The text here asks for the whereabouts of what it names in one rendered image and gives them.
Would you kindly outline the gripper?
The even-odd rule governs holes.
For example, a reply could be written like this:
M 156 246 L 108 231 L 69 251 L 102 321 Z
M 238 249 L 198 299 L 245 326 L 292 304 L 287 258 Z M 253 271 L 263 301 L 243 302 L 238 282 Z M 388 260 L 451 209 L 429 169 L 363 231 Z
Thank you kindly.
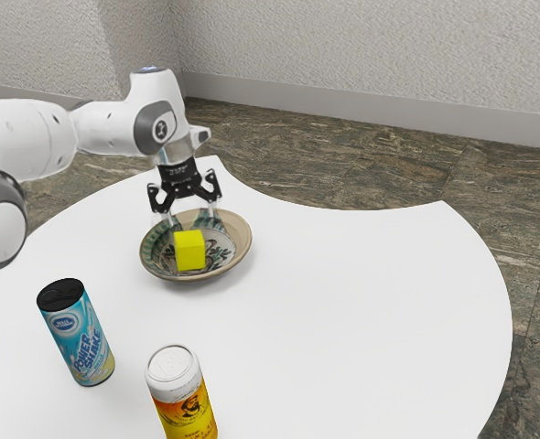
M 161 177 L 161 186 L 149 183 L 146 187 L 150 208 L 154 214 L 159 214 L 161 219 L 174 229 L 178 223 L 170 210 L 174 200 L 202 192 L 201 198 L 206 201 L 206 206 L 199 209 L 192 228 L 224 229 L 224 223 L 217 210 L 217 202 L 221 198 L 221 187 L 213 169 L 207 171 L 202 184 L 202 177 L 194 157 L 175 165 L 161 164 L 157 166 L 157 169 Z

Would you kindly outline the patterned ceramic bowl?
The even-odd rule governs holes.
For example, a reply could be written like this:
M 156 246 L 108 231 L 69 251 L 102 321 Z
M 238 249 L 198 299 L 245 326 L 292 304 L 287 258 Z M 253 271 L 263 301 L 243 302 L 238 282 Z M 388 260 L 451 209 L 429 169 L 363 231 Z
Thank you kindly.
M 192 209 L 155 224 L 139 256 L 154 276 L 178 282 L 210 279 L 229 271 L 249 251 L 248 222 L 224 209 Z

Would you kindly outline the yellow block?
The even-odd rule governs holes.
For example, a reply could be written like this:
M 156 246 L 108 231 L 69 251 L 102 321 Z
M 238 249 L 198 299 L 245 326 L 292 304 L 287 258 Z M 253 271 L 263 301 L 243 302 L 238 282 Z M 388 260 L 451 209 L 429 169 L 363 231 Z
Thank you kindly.
M 173 239 L 180 272 L 201 270 L 206 266 L 205 240 L 201 230 L 174 231 Z

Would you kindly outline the blue can with black lid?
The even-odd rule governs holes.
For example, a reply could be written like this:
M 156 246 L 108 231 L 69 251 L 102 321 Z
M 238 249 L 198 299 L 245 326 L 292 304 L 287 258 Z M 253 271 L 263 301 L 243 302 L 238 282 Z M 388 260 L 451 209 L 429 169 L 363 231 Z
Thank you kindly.
M 112 376 L 114 356 L 80 280 L 48 284 L 38 293 L 37 306 L 78 384 L 92 387 Z

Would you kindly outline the orange can with white lid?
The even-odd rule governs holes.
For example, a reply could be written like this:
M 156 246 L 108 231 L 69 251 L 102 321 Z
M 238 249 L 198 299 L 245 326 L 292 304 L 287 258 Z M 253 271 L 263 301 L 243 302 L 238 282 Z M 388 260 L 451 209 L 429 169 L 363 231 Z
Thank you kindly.
M 182 345 L 157 350 L 145 372 L 166 439 L 218 439 L 211 400 L 193 351 Z

